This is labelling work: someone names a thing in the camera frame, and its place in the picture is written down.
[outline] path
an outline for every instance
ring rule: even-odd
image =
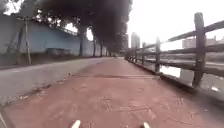
[[[96,64],[6,107],[16,128],[223,128],[195,97],[123,59]]]

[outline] tree trunk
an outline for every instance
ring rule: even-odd
[[[100,43],[100,57],[103,56],[103,44]]]
[[[80,26],[79,27],[79,40],[80,40],[80,47],[79,47],[79,56],[83,56],[83,43],[84,43],[84,39],[86,36],[86,30],[87,28],[85,26]]]

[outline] building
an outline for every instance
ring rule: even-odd
[[[216,44],[216,38],[211,38],[206,40],[206,45],[214,45]],[[195,48],[196,47],[196,38],[189,38],[182,41],[183,48]]]
[[[131,48],[140,48],[140,37],[134,32],[131,35]]]

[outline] sky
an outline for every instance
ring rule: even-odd
[[[165,41],[170,37],[194,30],[194,14],[202,12],[205,26],[224,20],[223,0],[133,0],[128,22],[129,45],[132,32],[141,42],[155,43],[156,37]],[[207,34],[221,39],[223,30]],[[178,49],[181,43],[174,42],[162,49]]]

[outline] pole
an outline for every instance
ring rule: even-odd
[[[27,58],[28,58],[28,63],[31,64],[31,57],[30,57],[30,44],[28,40],[28,20],[25,18],[25,38],[26,38],[26,52],[27,52]]]

